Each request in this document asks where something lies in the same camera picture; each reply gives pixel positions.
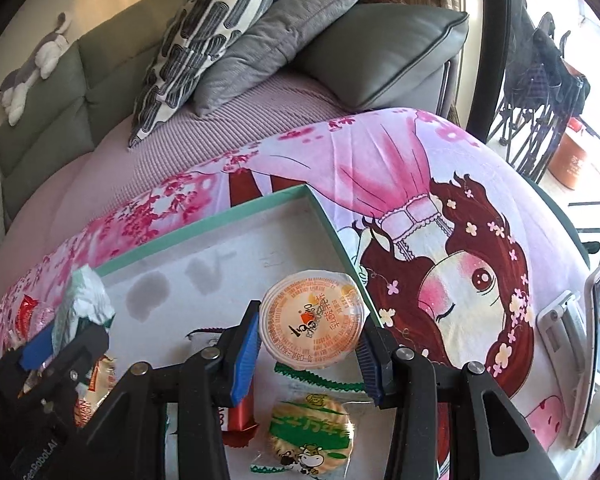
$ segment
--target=metal screw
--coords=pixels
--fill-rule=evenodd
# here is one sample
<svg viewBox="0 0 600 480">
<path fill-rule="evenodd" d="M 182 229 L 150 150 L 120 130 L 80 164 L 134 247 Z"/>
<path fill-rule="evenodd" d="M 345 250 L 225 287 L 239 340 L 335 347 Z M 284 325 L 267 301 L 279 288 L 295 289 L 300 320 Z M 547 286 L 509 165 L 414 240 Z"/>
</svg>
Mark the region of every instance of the metal screw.
<svg viewBox="0 0 600 480">
<path fill-rule="evenodd" d="M 138 361 L 137 363 L 131 365 L 130 370 L 133 375 L 144 375 L 149 371 L 149 363 L 145 363 L 144 361 Z"/>
<path fill-rule="evenodd" d="M 484 373 L 484 365 L 480 361 L 471 361 L 471 362 L 467 363 L 466 368 L 473 375 L 480 375 L 480 374 Z"/>
<path fill-rule="evenodd" d="M 395 351 L 395 356 L 402 361 L 411 361 L 416 354 L 411 348 L 403 346 Z"/>
<path fill-rule="evenodd" d="M 208 359 L 209 361 L 218 359 L 220 357 L 220 349 L 217 346 L 208 346 L 200 351 L 200 355 L 203 359 Z"/>
</svg>

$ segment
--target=white tray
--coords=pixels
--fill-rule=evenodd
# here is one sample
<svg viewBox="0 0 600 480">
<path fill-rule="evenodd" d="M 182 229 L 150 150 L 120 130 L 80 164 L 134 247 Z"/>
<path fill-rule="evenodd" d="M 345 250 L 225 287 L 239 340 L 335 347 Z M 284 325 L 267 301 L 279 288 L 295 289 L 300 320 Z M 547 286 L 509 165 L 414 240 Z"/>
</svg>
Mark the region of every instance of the white tray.
<svg viewBox="0 0 600 480">
<path fill-rule="evenodd" d="M 183 362 L 201 347 L 200 338 L 194 348 L 187 333 L 239 323 L 250 300 L 261 299 L 271 285 L 305 269 L 347 272 L 357 280 L 336 233 L 305 186 L 232 208 L 109 262 L 98 272 L 116 309 L 108 353 L 116 359 L 118 375 L 140 360 L 154 368 Z M 275 373 L 274 365 L 263 348 L 254 375 L 260 429 L 249 447 L 225 448 L 233 480 L 266 480 L 249 466 L 267 446 L 273 404 L 291 384 L 298 384 Z M 339 382 L 362 381 L 354 354 L 318 373 Z M 382 478 L 393 416 L 394 410 L 373 409 L 362 420 L 347 479 Z M 168 472 L 173 478 L 173 460 Z M 301 476 L 285 472 L 275 478 Z"/>
</svg>

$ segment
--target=orange jelly cup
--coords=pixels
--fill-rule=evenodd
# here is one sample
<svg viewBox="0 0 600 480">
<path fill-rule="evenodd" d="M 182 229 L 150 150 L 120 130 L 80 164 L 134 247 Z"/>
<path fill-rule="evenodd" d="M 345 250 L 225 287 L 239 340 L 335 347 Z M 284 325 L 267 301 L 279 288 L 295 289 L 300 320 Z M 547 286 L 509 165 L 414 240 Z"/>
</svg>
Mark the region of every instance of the orange jelly cup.
<svg viewBox="0 0 600 480">
<path fill-rule="evenodd" d="M 260 338 L 295 370 L 326 368 L 351 353 L 369 310 L 347 274 L 304 270 L 272 286 L 260 305 Z"/>
</svg>

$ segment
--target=plastic bag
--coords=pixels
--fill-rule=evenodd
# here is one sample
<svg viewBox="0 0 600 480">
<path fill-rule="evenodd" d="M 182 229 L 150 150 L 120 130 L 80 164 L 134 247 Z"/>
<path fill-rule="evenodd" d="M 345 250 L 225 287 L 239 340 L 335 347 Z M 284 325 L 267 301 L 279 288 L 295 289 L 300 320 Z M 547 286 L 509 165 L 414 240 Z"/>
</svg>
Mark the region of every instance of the plastic bag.
<svg viewBox="0 0 600 480">
<path fill-rule="evenodd" d="M 373 402 L 364 394 L 294 384 L 277 400 L 267 449 L 251 462 L 253 473 L 280 473 L 277 479 L 343 480 L 354 452 L 356 428 Z"/>
</svg>

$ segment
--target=cartoon girl face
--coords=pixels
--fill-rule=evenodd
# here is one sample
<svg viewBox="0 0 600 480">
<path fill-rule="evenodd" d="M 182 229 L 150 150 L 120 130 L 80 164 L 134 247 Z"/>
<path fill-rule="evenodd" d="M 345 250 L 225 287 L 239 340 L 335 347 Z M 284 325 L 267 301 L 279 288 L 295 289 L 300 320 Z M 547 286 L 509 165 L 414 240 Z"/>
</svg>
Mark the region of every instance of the cartoon girl face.
<svg viewBox="0 0 600 480">
<path fill-rule="evenodd" d="M 420 286 L 418 306 L 437 324 L 451 364 L 485 362 L 504 326 L 494 270 L 465 251 L 437 263 Z"/>
</svg>

